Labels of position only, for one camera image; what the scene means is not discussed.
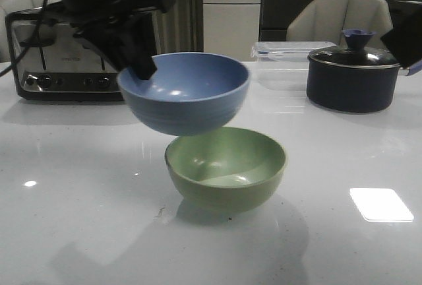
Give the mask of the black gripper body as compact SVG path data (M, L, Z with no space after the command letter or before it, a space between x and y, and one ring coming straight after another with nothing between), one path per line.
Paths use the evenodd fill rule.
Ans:
M152 11L166 13L174 4L175 0L60 0L40 10L39 23L52 26L68 22L75 26L88 26L95 21L133 20L136 16L143 16L146 20L142 33L154 39L156 29Z

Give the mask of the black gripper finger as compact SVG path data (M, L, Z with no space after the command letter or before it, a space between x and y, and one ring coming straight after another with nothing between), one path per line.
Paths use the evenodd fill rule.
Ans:
M125 17L85 24L74 39L103 58L116 71L130 69L140 80L157 71L156 39L151 17Z
M421 68L421 1L395 0L393 28L380 37L403 68Z

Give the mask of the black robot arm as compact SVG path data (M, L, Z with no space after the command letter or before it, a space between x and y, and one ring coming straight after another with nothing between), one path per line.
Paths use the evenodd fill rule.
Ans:
M74 28L73 38L102 57L116 71L130 69L148 80L157 68L152 12L168 12L175 0L59 0L49 4L46 18Z

